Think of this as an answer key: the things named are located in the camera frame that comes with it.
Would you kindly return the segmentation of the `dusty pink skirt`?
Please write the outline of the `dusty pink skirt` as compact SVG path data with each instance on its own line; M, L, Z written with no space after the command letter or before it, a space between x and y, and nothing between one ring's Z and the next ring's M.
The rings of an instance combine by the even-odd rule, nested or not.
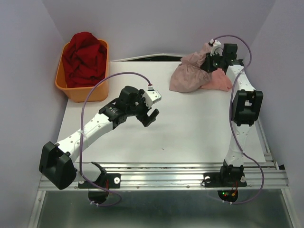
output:
M200 67L206 60L206 54L211 47L205 43L199 52L188 54L181 58L181 63L173 72L169 90L180 93L189 93L199 89L211 81L212 75Z

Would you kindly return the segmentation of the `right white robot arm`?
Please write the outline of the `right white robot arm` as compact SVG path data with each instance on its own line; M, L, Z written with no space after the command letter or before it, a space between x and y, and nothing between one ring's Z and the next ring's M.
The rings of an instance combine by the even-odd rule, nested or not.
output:
M263 92L257 91L249 82L244 63L237 57L237 44L221 44L212 39L209 46L211 51L206 54L201 69L208 73L222 69L233 84L229 105L232 135L220 171L205 173L202 185L207 188L245 187L245 144L252 126L259 117Z

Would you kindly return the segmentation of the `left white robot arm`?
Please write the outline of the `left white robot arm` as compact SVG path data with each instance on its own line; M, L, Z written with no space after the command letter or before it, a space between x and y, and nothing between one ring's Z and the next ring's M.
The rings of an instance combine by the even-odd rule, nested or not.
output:
M83 180L80 172L82 166L75 166L74 163L82 158L84 150L126 122L128 117L134 116L143 126L149 126L156 120L159 111L155 109L151 115L148 112L161 98L161 94L152 86L147 91L126 86L88 123L82 123L78 131L57 143L47 142L42 148L39 171L60 190L72 182Z

